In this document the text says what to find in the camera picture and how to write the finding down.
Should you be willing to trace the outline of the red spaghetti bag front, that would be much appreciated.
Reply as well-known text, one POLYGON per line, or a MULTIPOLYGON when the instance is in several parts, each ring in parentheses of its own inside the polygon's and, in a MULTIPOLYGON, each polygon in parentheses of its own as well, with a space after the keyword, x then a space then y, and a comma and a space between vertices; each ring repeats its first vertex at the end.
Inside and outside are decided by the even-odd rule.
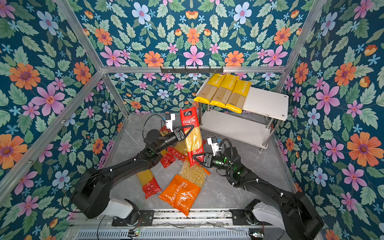
POLYGON ((193 159, 193 155, 204 153, 203 147, 203 138, 201 135, 200 124, 198 119, 198 114, 196 107, 191 107, 189 109, 180 110, 180 117, 182 126, 186 125, 194 125, 194 129, 190 132, 185 132, 187 134, 186 137, 186 145, 188 149, 188 156, 190 166, 193 167, 198 165, 196 160, 193 159))

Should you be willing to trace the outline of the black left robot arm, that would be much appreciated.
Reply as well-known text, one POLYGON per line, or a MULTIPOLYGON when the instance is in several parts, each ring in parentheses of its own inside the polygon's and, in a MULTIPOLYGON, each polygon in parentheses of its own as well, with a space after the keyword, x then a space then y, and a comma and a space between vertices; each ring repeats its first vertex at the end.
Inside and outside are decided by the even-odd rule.
POLYGON ((132 158, 100 170, 87 170, 75 186, 72 203, 88 219, 100 215, 127 219, 135 204, 110 198, 111 189, 121 181, 156 166, 162 158, 161 152, 185 140, 195 127, 192 125, 175 128, 162 136, 158 130, 151 130, 144 138, 145 147, 132 158))

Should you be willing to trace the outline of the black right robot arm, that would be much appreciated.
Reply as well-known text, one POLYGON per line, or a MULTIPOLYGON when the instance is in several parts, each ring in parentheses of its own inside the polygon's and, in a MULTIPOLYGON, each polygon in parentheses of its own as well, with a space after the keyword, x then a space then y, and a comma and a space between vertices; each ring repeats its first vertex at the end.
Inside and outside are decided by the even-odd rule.
POLYGON ((254 200, 247 209, 248 220, 270 223, 284 230, 292 240, 314 240, 324 226, 316 208, 301 192, 288 192, 262 179, 241 161, 237 149, 229 139, 213 144, 215 153, 193 155, 193 159, 206 168, 224 170, 227 181, 237 189, 243 189, 266 202, 254 200))

